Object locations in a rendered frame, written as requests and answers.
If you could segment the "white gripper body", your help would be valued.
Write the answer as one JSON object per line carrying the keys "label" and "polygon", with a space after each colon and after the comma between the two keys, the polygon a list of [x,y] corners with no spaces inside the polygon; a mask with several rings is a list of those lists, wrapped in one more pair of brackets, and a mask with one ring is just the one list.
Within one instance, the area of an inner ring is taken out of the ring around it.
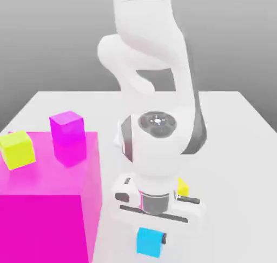
{"label": "white gripper body", "polygon": [[127,204],[109,204],[109,213],[115,220],[136,227],[195,237],[202,233],[206,205],[173,204],[164,212],[150,213]]}

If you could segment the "small magenta cube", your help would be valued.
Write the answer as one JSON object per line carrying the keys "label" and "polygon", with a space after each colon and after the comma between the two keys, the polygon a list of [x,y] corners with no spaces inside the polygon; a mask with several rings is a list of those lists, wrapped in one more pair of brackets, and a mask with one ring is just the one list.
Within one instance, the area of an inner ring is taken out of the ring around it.
{"label": "small magenta cube", "polygon": [[54,155],[66,167],[72,167],[87,157],[84,119],[73,111],[49,117]]}

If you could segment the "large magenta box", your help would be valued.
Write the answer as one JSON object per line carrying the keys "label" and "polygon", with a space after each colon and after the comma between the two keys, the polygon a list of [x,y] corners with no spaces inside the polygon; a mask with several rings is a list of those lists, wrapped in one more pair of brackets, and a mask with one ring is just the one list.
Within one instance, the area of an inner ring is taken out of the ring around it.
{"label": "large magenta box", "polygon": [[70,146],[31,132],[36,161],[0,156],[0,263],[93,263],[102,206],[98,135]]}

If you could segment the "small yellow cube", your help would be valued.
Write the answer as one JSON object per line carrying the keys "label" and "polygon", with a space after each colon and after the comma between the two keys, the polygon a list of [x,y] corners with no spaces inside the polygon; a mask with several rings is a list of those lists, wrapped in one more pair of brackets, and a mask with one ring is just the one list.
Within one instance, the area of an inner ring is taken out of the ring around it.
{"label": "small yellow cube", "polygon": [[177,195],[183,197],[189,196],[189,186],[181,177],[178,178]]}
{"label": "small yellow cube", "polygon": [[10,171],[36,161],[32,140],[25,131],[0,136],[0,151]]}

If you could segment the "small cyan cube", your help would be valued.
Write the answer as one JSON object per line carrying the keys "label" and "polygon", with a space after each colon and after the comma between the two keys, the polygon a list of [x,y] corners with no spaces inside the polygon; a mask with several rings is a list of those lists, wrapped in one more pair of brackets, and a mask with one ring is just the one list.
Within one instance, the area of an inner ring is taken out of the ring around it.
{"label": "small cyan cube", "polygon": [[136,252],[154,258],[159,258],[161,255],[161,231],[151,230],[140,227],[136,236]]}

